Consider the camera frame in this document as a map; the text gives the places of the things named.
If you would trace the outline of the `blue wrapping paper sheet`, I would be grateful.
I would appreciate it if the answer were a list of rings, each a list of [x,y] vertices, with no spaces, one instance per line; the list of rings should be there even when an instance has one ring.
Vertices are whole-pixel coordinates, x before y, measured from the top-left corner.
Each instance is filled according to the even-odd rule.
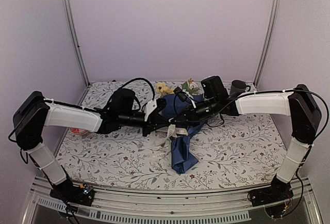
[[[167,105],[162,110],[161,115],[166,119],[176,117],[186,106],[191,104],[191,101],[182,102],[176,95],[168,94],[163,97]],[[171,163],[172,169],[178,174],[186,173],[190,168],[199,162],[199,160],[189,152],[190,140],[196,135],[204,123],[191,126],[185,124],[176,124],[176,127],[183,127],[187,130],[188,136],[171,137]]]

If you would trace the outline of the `clear plastic wrap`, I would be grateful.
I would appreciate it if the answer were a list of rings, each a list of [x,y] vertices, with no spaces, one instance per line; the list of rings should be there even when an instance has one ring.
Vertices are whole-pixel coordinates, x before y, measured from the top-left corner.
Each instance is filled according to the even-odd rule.
[[[162,159],[167,157],[171,152],[172,139],[176,139],[181,136],[188,136],[187,130],[184,128],[176,127],[173,124],[171,124],[165,130],[165,132],[152,132],[148,136],[149,142],[143,157],[150,159]]]

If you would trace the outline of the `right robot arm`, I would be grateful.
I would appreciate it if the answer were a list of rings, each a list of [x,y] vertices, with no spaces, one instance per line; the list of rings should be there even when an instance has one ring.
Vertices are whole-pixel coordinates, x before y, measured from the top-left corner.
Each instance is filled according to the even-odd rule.
[[[219,76],[205,78],[201,85],[205,99],[186,106],[170,120],[171,124],[193,126],[206,122],[217,114],[269,114],[290,117],[291,141],[283,163],[268,188],[251,191],[251,195],[257,198],[268,197],[270,201],[278,201],[289,192],[292,178],[297,176],[314,141],[324,131],[319,127],[322,114],[315,101],[318,95],[309,91],[304,84],[286,90],[238,90],[228,93]]]

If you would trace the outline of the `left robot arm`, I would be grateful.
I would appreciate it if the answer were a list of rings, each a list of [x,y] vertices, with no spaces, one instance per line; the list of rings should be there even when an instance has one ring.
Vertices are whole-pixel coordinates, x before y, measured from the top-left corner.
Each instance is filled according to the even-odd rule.
[[[66,171],[54,157],[55,146],[43,139],[45,129],[62,133],[74,128],[107,135],[125,126],[139,127],[142,135],[169,126],[169,121],[160,112],[166,107],[163,98],[152,99],[144,110],[134,110],[134,93],[128,89],[117,90],[110,102],[103,108],[59,103],[47,99],[39,91],[34,91],[13,116],[13,130],[8,136],[22,151],[37,164],[48,177],[56,191],[65,200],[73,200],[77,195],[75,186]]]

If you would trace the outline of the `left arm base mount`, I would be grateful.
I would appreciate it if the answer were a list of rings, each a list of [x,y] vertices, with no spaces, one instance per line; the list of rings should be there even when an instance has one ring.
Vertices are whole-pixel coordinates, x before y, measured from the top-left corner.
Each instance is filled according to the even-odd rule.
[[[61,183],[53,185],[50,196],[63,201],[64,203],[76,203],[84,206],[91,206],[94,200],[95,191],[91,186],[75,186]]]

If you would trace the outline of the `white fake flower stem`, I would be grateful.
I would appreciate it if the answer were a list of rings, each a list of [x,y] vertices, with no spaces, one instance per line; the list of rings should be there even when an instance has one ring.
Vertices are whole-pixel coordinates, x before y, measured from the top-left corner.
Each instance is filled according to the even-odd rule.
[[[193,78],[189,78],[186,82],[182,83],[181,88],[191,95],[197,95],[200,92],[200,88]]]

